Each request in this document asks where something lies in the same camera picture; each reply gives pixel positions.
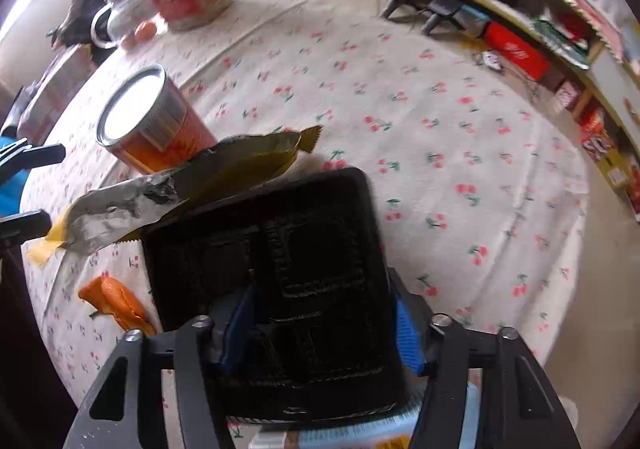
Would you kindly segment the long wooden tv cabinet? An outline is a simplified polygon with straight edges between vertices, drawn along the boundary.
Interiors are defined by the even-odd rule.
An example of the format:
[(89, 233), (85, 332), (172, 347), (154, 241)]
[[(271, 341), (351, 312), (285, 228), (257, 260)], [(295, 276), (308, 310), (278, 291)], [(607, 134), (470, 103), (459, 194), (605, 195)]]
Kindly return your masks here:
[(622, 29), (624, 60), (617, 62), (586, 17), (564, 0), (465, 0), (545, 46), (639, 143), (639, 55), (631, 43), (639, 35), (632, 12)]

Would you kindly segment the orange peel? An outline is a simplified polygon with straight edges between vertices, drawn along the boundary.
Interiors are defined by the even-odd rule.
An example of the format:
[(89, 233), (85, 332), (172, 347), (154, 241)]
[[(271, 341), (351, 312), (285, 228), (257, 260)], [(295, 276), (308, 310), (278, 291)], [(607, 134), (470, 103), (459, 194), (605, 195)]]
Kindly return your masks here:
[(101, 275), (81, 287), (77, 295), (96, 308), (99, 315), (111, 316), (124, 330), (140, 330), (146, 336), (156, 334), (148, 314), (125, 284)]

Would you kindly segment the cherry print tablecloth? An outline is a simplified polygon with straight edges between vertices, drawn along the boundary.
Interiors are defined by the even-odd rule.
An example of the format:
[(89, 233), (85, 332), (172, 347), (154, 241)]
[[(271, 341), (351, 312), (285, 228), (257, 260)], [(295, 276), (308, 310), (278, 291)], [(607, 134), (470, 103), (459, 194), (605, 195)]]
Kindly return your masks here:
[[(90, 191), (152, 175), (100, 146), (96, 125), (113, 92), (153, 63), (215, 146), (234, 136), (322, 127), (314, 151), (300, 152), (283, 175), (229, 198), (360, 169), (387, 272), (470, 330), (516, 328), (541, 364), (574, 287), (586, 166), (513, 90), (378, 19), (309, 0), (235, 0), (212, 24), (112, 54), (54, 125), (49, 142), (65, 146), (65, 160), (29, 175), (24, 205), (41, 206), (57, 222)], [(37, 241), (25, 249), (32, 308), (76, 415), (126, 332), (80, 299), (81, 287), (101, 275), (117, 279), (156, 334), (163, 330), (142, 235), (91, 255), (58, 249), (43, 265), (27, 257)]]

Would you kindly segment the yellow snack bag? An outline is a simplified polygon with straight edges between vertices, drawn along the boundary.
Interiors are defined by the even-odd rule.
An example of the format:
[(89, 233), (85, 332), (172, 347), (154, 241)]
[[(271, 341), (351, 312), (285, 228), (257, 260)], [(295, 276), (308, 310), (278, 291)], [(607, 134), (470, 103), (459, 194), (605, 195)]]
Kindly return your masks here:
[(229, 137), (177, 167), (90, 191), (65, 209), (27, 257), (43, 265), (58, 249), (91, 255), (113, 243), (136, 241), (156, 222), (283, 175), (300, 152), (314, 151), (321, 131), (314, 125)]

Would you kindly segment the red metal can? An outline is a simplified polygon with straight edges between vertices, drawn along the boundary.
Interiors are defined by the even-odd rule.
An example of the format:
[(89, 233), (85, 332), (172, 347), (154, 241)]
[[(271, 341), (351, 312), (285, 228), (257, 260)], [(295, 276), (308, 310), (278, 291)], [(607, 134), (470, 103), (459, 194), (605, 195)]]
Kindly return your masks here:
[(135, 72), (113, 92), (96, 125), (96, 141), (141, 174), (179, 166), (217, 143), (156, 63)]

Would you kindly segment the light blue milk carton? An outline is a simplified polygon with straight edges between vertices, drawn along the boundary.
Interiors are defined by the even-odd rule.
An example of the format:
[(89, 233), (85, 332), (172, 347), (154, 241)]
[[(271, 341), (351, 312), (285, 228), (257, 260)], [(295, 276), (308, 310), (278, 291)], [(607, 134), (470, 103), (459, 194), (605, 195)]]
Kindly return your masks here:
[(418, 423), (427, 383), (416, 385), (408, 403), (370, 420), (318, 429), (261, 429), (248, 443), (254, 448), (408, 448)]

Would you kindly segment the glass pitcher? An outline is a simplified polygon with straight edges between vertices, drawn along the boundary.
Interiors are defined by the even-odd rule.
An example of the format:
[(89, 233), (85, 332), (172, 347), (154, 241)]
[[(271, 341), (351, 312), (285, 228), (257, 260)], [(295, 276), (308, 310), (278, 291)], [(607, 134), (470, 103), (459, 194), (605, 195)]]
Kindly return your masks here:
[(138, 26), (156, 15), (152, 0), (104, 0), (91, 22), (91, 41), (101, 49), (116, 48), (134, 38)]

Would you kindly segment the black plastic food tray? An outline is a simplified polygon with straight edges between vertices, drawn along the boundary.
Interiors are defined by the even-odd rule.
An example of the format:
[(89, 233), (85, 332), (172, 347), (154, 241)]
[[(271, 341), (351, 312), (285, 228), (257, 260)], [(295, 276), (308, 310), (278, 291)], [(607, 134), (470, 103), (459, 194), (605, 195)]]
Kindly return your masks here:
[(154, 224), (142, 247), (160, 324), (214, 322), (224, 413), (363, 417), (404, 399), (396, 305), (366, 175), (280, 181)]

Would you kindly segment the red flat box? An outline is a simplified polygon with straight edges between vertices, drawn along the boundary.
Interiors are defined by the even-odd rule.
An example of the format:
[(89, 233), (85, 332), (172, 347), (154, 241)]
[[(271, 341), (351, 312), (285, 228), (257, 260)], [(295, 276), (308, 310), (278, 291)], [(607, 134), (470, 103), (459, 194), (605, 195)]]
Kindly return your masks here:
[(536, 82), (547, 74), (549, 61), (546, 56), (501, 24), (489, 22), (485, 26), (483, 38), (490, 48), (495, 49)]

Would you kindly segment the yellow cardboard box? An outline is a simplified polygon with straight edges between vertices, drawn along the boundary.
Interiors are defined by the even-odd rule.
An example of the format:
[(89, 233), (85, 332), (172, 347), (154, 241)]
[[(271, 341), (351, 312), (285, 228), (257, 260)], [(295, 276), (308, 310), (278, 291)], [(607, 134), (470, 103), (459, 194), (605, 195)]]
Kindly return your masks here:
[(639, 221), (639, 160), (621, 148), (608, 132), (608, 114), (596, 105), (580, 119), (580, 143), (611, 189), (630, 206)]

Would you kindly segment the small orange fruit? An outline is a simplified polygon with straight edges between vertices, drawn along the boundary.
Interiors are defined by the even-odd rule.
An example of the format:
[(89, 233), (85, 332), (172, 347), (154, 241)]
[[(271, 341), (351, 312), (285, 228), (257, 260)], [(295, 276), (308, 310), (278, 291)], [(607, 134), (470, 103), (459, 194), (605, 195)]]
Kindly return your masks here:
[(153, 21), (144, 21), (134, 31), (134, 39), (137, 44), (142, 44), (142, 42), (149, 42), (153, 39), (156, 33), (156, 24)]

